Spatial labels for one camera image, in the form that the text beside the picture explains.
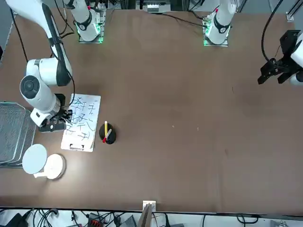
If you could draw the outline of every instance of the metal bracket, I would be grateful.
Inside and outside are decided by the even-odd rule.
[[[294,22],[294,16],[288,15],[288,12],[286,12],[286,18],[287,18],[287,22]]]

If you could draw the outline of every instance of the brown table surface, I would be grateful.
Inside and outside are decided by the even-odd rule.
[[[103,145],[97,135],[88,153],[61,150],[62,132],[36,133],[35,143],[64,155],[66,172],[47,181],[0,169],[0,205],[141,210],[156,200],[158,211],[301,214],[303,89],[275,78],[257,84],[268,16],[236,14],[228,48],[203,47],[201,28],[138,10],[108,13],[103,44],[66,37],[76,93],[102,97],[98,127],[113,124],[117,141]],[[28,58],[49,56],[44,31],[17,24]],[[269,57],[292,28],[274,16]],[[30,108],[19,92],[25,66],[13,30],[0,97]],[[72,86],[52,90],[70,97]]]

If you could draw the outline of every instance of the wire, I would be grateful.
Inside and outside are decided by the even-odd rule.
[[[54,1],[55,1],[57,10],[58,10],[60,16],[61,16],[62,19],[65,21],[66,25],[71,29],[71,31],[74,32],[74,29],[72,29],[72,27],[68,24],[67,20],[64,19],[64,17],[63,17],[63,15],[62,15],[61,11],[59,10],[59,6],[58,6],[58,4],[57,4],[57,0],[54,0]]]
[[[42,210],[43,214],[45,215],[45,219],[44,219],[44,223],[43,223],[43,226],[45,226],[45,221],[47,222],[48,226],[49,227],[53,227],[49,221],[47,220],[47,217],[52,213],[50,210],[47,212],[47,213],[44,213],[44,210]]]
[[[164,213],[164,215],[165,215],[165,227],[170,227],[169,217],[167,216],[166,213]]]
[[[189,12],[193,13],[195,15],[196,18],[200,19],[200,20],[203,20],[205,17],[200,17],[198,16],[194,11],[192,10],[189,10]]]
[[[280,47],[281,47],[281,45],[279,45],[279,47],[278,47],[278,49],[277,49],[277,51],[276,51],[276,54],[275,54],[274,58],[276,58],[276,55],[278,54]]]
[[[71,220],[74,221],[78,227],[80,227],[80,225],[77,223],[76,215],[73,210],[71,211]]]
[[[37,212],[38,212],[38,210],[36,210],[36,212],[33,215],[33,227],[35,227],[35,217],[36,217]]]
[[[204,215],[204,217],[203,217],[202,227],[204,227],[205,218],[206,218],[206,215]]]
[[[69,33],[65,33],[64,35],[61,36],[61,38],[63,39],[64,37],[68,36],[68,35],[72,35],[75,34],[74,32],[69,32]]]
[[[52,227],[52,225],[50,225],[50,223],[49,223],[48,220],[47,220],[47,216],[48,216],[48,214],[50,214],[51,212],[50,212],[50,211],[47,211],[46,213],[44,213],[44,211],[42,210],[42,212],[43,212],[43,214],[42,214],[40,210],[38,210],[38,211],[39,211],[39,213],[42,215],[42,217],[41,217],[41,219],[39,220],[37,227],[42,226],[43,221],[45,222],[45,220],[47,221],[48,225]]]
[[[55,53],[54,53],[53,50],[52,50],[52,47],[51,47],[51,51],[52,51],[54,57],[58,60],[58,62],[61,64],[61,66],[66,70],[66,72],[68,73],[68,76],[69,76],[69,77],[71,78],[71,80],[72,80],[73,96],[72,96],[71,102],[69,103],[69,106],[70,106],[70,105],[73,103],[74,99],[75,99],[75,93],[76,93],[74,78],[72,77],[71,73],[67,70],[65,64],[63,64],[62,61],[55,55]]]
[[[114,218],[114,220],[115,220],[116,218],[120,217],[120,216],[123,215],[123,214],[125,214],[125,212],[123,212],[122,214],[119,214],[118,216],[116,216],[116,217]],[[110,221],[110,222],[109,222],[106,226],[104,226],[104,227],[108,227],[114,220]]]
[[[186,23],[189,23],[191,25],[196,25],[196,26],[200,26],[200,27],[206,27],[205,25],[202,25],[202,24],[197,24],[197,23],[194,23],[194,22],[191,22],[191,21],[188,21],[188,20],[184,20],[184,19],[181,19],[181,18],[178,18],[178,17],[175,17],[175,16],[172,16],[172,15],[169,15],[169,14],[161,14],[163,16],[168,16],[168,17],[172,17],[172,18],[175,18],[177,20],[180,20],[180,21],[184,21]]]
[[[279,6],[281,5],[281,3],[283,2],[283,0],[280,0],[278,2],[278,4],[276,5],[275,9],[273,10],[273,12],[271,13],[271,15],[269,16],[268,18],[268,21],[266,22],[265,26],[264,26],[264,29],[263,29],[263,33],[262,33],[262,38],[261,38],[261,49],[262,49],[262,54],[264,56],[264,58],[267,60],[267,62],[269,62],[275,69],[280,69],[280,70],[283,70],[284,72],[288,69],[286,67],[282,67],[282,66],[279,66],[277,64],[274,64],[265,54],[265,51],[264,51],[264,36],[265,36],[265,32],[266,32],[266,29],[271,21],[271,19],[273,18],[275,12],[277,11],[277,9],[279,8]]]
[[[157,222],[157,219],[156,219],[155,213],[152,213],[152,215],[153,215],[153,217],[155,218],[156,226],[158,227],[158,222]]]
[[[220,6],[220,5],[218,5],[216,8],[214,8],[213,12],[214,12],[216,9],[218,9],[218,8],[219,8],[219,6]]]
[[[89,214],[84,213],[82,210],[80,210],[80,212],[81,212],[82,214],[84,214],[84,216],[85,216],[86,218],[89,218]]]
[[[8,210],[8,209],[3,209],[3,210],[0,210],[0,213],[4,212],[4,211],[6,211],[6,210]]]
[[[67,21],[68,14],[67,14],[66,11],[65,11],[64,0],[62,0],[62,4],[63,4],[63,9],[64,9],[65,21]],[[62,35],[62,34],[66,31],[66,28],[67,28],[67,23],[65,23],[65,27],[64,27],[63,31],[60,32],[59,34]]]
[[[256,217],[256,220],[254,220],[254,221],[246,221],[245,218],[244,218],[244,216],[243,216],[242,214],[237,214],[237,220],[238,220],[241,224],[243,224],[244,227],[245,227],[246,224],[256,224],[256,223],[259,221],[259,218]]]
[[[21,35],[20,35],[20,32],[19,32],[19,29],[18,29],[17,24],[16,24],[16,21],[15,21],[14,13],[13,13],[13,11],[12,11],[11,8],[9,8],[9,9],[10,9],[11,18],[13,19],[15,28],[16,28],[17,33],[18,33],[18,36],[19,36],[19,40],[20,40],[20,43],[21,43],[21,46],[22,46],[22,50],[23,50],[23,54],[24,54],[25,60],[28,62],[27,53],[25,52],[25,48],[24,48],[24,45],[23,45],[23,41],[22,41],[22,38],[21,38]]]
[[[189,11],[193,10],[193,8],[196,7],[201,1],[202,1],[202,4],[203,4],[205,0],[197,1],[196,4]]]
[[[99,214],[99,211],[97,211],[97,214],[98,214],[98,216],[99,216],[99,221],[100,221],[100,223],[101,223],[101,216],[100,216],[100,214]]]

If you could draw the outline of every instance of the pen holder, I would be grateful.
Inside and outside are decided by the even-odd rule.
[[[105,143],[107,144],[113,144],[116,140],[116,131],[113,128],[113,126],[109,123],[107,123],[107,130],[112,130],[112,132],[110,133],[110,135],[108,136],[108,139],[106,140]],[[101,138],[101,140],[104,139],[105,137],[105,132],[104,132],[104,124],[101,126],[100,130],[99,130],[99,136]]]

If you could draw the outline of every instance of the paper with handwritten characters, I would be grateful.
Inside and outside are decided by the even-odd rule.
[[[75,94],[69,107],[72,110],[71,123],[66,123],[61,149],[93,151],[100,101],[101,96]]]

